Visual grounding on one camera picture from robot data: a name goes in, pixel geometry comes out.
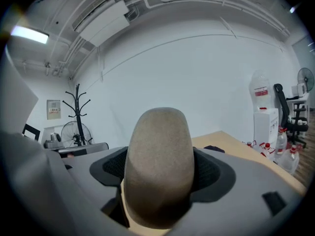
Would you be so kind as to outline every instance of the desk surface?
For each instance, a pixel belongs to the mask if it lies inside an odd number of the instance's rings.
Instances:
[[[307,101],[309,98],[309,95],[310,95],[310,93],[307,92],[303,97],[298,98],[296,100],[287,100],[287,102],[294,103],[294,102],[298,102],[298,101]]]
[[[226,154],[230,154],[233,156],[241,157],[244,159],[248,159],[251,161],[255,161],[261,163],[272,171],[277,173],[280,177],[282,177],[288,184],[290,184],[294,189],[296,189],[300,194],[304,195],[306,192],[306,188],[303,184],[301,184],[297,179],[291,176],[288,172],[280,168],[275,163],[269,161],[267,158],[259,154],[257,151],[248,147],[246,144],[238,141],[234,137],[224,133],[223,131],[215,132],[209,135],[204,135],[200,137],[192,138],[192,145],[197,148],[204,148],[208,145],[217,146],[221,149],[225,150]],[[122,198],[124,203],[124,209],[127,215],[127,218],[130,223],[130,228],[134,233],[137,233],[141,236],[161,236],[169,231],[167,230],[157,230],[151,229],[147,227],[140,226],[137,224],[128,214],[125,204],[124,197],[124,181],[121,183],[122,187]]]

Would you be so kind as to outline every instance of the standing fan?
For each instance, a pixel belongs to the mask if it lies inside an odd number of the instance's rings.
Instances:
[[[82,130],[85,142],[92,144],[91,133],[84,124],[82,124]],[[63,127],[61,140],[65,148],[81,146],[83,141],[81,140],[78,123],[76,121],[70,121]]]
[[[297,80],[299,83],[306,85],[306,91],[309,92],[314,87],[314,75],[308,68],[302,68],[297,74]]]

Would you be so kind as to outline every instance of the ceiling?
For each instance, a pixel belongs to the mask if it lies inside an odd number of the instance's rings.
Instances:
[[[43,0],[32,4],[18,25],[33,28],[49,34],[47,44],[12,37],[8,49],[18,68],[35,69],[48,76],[69,77],[85,60],[94,46],[79,40],[79,33],[72,23],[92,0]],[[291,6],[285,0],[249,0],[268,10],[285,27],[292,31],[299,27],[297,16],[290,14]],[[149,11],[143,4],[137,3],[140,15]]]

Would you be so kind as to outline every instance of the coat rack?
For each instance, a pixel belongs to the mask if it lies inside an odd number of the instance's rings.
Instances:
[[[85,142],[88,142],[88,141],[86,141],[85,138],[84,138],[84,133],[83,133],[83,129],[82,129],[82,123],[81,123],[81,116],[86,116],[87,114],[82,115],[82,114],[81,114],[81,110],[82,110],[82,108],[83,108],[88,102],[90,102],[91,100],[88,100],[85,104],[83,104],[83,106],[82,106],[81,108],[79,107],[79,99],[80,99],[80,96],[83,95],[83,94],[86,94],[86,92],[84,92],[84,93],[82,93],[82,94],[80,94],[80,95],[78,96],[78,94],[79,94],[79,86],[80,86],[80,84],[78,84],[78,85],[75,87],[75,96],[74,96],[72,93],[70,93],[70,92],[67,92],[67,91],[65,92],[65,93],[71,94],[71,95],[73,96],[75,109],[74,109],[73,107],[71,107],[68,103],[66,103],[64,100],[63,100],[63,103],[65,103],[66,105],[68,105],[68,106],[69,106],[70,108],[72,108],[73,111],[75,112],[75,116],[69,116],[69,117],[72,117],[72,118],[77,117],[78,130],[79,130],[79,134],[80,134],[80,140],[77,141],[77,145],[78,145],[78,146],[81,146],[81,142],[83,143],[83,145],[85,145]]]

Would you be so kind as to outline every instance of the beige headrest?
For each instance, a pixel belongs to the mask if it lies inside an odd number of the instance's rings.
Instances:
[[[194,158],[186,118],[174,108],[145,112],[133,131],[125,165],[125,201],[138,224],[170,228],[188,209]]]

